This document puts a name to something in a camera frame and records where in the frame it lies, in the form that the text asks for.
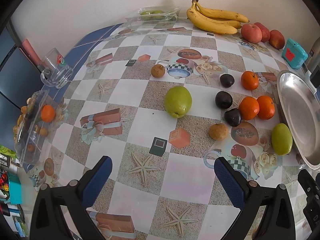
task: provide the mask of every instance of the clear plastic tray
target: clear plastic tray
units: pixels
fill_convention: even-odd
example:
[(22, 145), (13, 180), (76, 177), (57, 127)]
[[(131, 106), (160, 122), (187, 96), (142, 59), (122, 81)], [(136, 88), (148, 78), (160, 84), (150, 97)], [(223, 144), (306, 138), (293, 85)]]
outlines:
[[(61, 112), (57, 111), (61, 107), (48, 95), (48, 91), (41, 90), (33, 93), (14, 141), (14, 149), (16, 150), (20, 166), (23, 163), (34, 165), (40, 160), (46, 136), (41, 136), (39, 130), (46, 128), (50, 133), (60, 126), (60, 123), (56, 122), (56, 118), (58, 118), (57, 114), (55, 119), (50, 123), (41, 120), (41, 109), (44, 105), (51, 105), (56, 113)], [(28, 150), (28, 145), (32, 145), (34, 150)]]
[(154, 24), (154, 22), (165, 22), (168, 20), (176, 21), (179, 17), (179, 12), (180, 7), (144, 7), (132, 12), (128, 17), (126, 17), (126, 20), (131, 26), (141, 25), (148, 22)]

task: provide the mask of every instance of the metal tray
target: metal tray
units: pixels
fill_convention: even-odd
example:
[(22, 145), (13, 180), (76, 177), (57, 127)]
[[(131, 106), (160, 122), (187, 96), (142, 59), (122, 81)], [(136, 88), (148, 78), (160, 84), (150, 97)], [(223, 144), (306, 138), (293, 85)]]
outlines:
[(277, 90), (282, 113), (305, 163), (320, 168), (320, 104), (308, 85), (296, 74), (281, 71)]

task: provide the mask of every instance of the turquoise container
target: turquoise container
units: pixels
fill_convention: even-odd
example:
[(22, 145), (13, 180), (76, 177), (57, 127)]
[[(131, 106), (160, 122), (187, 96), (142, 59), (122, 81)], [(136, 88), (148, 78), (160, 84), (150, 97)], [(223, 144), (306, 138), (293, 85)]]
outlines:
[(308, 54), (299, 43), (289, 38), (282, 52), (282, 57), (288, 62), (290, 67), (299, 69), (307, 60)]
[(10, 203), (13, 205), (22, 204), (21, 183), (17, 175), (7, 172), (9, 180)]

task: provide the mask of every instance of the green fruit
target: green fruit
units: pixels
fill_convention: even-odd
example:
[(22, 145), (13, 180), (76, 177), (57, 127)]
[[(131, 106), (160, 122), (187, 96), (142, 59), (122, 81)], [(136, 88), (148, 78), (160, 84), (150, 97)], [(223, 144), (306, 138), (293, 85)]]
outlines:
[(151, 12), (151, 14), (158, 14), (158, 13), (163, 13), (163, 11), (161, 11), (161, 10), (155, 10), (155, 11)]
[(149, 14), (150, 14), (150, 12), (148, 12), (148, 11), (143, 11), (140, 13), (140, 15), (149, 15)]
[(182, 86), (170, 88), (164, 97), (164, 108), (174, 118), (183, 117), (191, 108), (192, 97)]
[(284, 123), (277, 124), (271, 134), (272, 147), (278, 155), (285, 155), (291, 151), (292, 135)]

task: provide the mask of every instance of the dark purple fruit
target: dark purple fruit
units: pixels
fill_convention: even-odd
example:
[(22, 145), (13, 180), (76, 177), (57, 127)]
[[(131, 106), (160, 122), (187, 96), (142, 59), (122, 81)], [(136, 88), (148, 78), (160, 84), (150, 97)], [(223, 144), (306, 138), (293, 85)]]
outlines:
[(232, 96), (225, 92), (225, 91), (220, 91), (217, 93), (215, 102), (217, 107), (222, 108), (222, 109), (228, 109), (232, 105)]
[(233, 108), (224, 113), (224, 120), (228, 125), (237, 127), (241, 123), (241, 114), (238, 108)]
[(220, 83), (223, 87), (229, 88), (235, 83), (235, 79), (230, 74), (220, 76)]

